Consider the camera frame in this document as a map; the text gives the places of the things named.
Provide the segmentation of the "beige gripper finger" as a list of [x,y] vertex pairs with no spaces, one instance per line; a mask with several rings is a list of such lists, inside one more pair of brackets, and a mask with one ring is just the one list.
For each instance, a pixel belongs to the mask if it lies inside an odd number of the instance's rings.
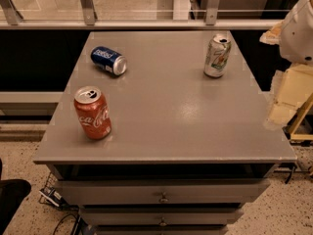
[[259,41],[264,44],[279,45],[282,24],[282,22],[276,23],[273,27],[260,36]]
[[272,78],[264,126],[270,130],[284,127],[313,93],[313,67],[292,63],[277,70]]

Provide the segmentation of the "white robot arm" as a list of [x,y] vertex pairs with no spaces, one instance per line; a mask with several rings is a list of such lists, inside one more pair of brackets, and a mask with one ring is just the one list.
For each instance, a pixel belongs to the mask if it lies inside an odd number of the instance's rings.
[[279,46],[283,59],[291,62],[286,71],[276,71],[271,82],[269,111],[264,126],[286,126],[313,93],[313,5],[298,0],[286,17],[259,38]]

